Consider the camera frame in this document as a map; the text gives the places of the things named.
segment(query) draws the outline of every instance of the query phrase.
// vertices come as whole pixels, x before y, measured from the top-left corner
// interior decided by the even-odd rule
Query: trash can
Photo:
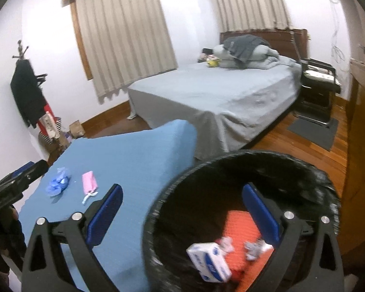
[[[222,237],[227,212],[245,210],[242,188],[252,182],[281,210],[291,210],[309,223],[321,216],[339,230],[338,195],[327,174],[290,155],[243,150],[198,164],[178,177],[158,196],[144,224],[143,255],[153,291],[233,291],[226,284],[204,282],[186,249]],[[298,245],[293,269],[301,267],[306,243]]]

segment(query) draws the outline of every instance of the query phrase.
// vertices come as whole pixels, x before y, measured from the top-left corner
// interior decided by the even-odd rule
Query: blue mattress
[[[195,146],[196,130],[182,120],[147,131],[74,140],[20,211],[26,243],[39,217],[60,221],[73,212],[84,212],[118,183],[124,192],[122,207],[103,242],[93,251],[121,292],[149,291],[141,252],[142,224],[160,190],[193,165]],[[61,197],[50,198],[46,186],[61,167],[71,171],[72,179]],[[82,205],[81,175],[90,170],[97,180],[99,193]],[[68,246],[62,247],[76,286],[88,291]]]

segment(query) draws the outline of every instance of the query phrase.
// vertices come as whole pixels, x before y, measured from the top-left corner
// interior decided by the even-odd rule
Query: wooden cabinet
[[[357,3],[365,47],[365,12]],[[365,60],[350,63],[353,86],[347,106],[347,179],[342,197],[338,242],[344,266],[365,266]]]

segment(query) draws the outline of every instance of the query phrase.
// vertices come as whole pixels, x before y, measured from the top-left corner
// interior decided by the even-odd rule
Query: orange cloth
[[[247,289],[251,287],[265,267],[273,251],[274,249],[271,248],[262,253],[257,260],[248,262],[245,268],[245,273],[238,285],[238,288],[236,289],[236,292],[246,292]]]
[[[239,281],[246,267],[245,242],[255,243],[261,237],[249,212],[231,210],[227,213],[223,237],[231,237],[234,251],[225,257],[232,272],[232,280]]]

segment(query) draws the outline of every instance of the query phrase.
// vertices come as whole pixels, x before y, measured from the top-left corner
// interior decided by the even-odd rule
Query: blue gripper pad
[[[97,211],[88,224],[86,243],[89,247],[101,244],[105,233],[110,227],[122,203],[123,189],[120,185],[114,184],[102,200],[94,201],[91,204],[88,210],[96,209]]]
[[[243,187],[242,199],[264,241],[277,248],[280,244],[279,225],[250,184]]]
[[[31,166],[33,166],[34,163],[32,161],[26,163],[24,166],[20,167],[19,169],[15,170],[14,172],[12,172],[12,178],[18,176],[19,174],[21,174],[23,171],[27,170],[28,168],[30,168]]]

